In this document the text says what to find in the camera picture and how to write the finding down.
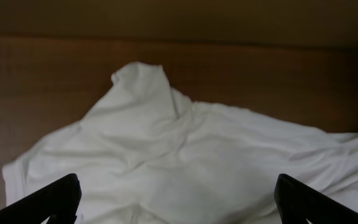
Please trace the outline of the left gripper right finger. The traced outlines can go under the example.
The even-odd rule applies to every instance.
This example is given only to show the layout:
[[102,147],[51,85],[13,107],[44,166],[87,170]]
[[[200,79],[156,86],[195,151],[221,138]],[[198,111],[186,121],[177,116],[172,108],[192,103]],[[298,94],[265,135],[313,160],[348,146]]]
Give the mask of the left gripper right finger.
[[282,224],[358,224],[358,213],[287,174],[280,174],[274,191]]

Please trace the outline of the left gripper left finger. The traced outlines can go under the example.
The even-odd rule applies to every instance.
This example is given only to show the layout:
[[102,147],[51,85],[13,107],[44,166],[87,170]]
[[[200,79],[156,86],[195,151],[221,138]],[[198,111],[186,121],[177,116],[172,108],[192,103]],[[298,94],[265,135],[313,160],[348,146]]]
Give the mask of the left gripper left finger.
[[80,200],[80,181],[68,174],[0,210],[0,224],[74,224]]

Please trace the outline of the white t-shirt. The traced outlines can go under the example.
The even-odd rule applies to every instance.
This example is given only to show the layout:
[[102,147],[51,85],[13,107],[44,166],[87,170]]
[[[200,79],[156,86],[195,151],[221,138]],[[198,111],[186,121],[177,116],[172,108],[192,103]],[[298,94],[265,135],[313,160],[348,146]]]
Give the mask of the white t-shirt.
[[79,121],[3,167],[7,203],[75,173],[80,223],[279,223],[288,174],[358,212],[358,133],[191,101],[130,63]]

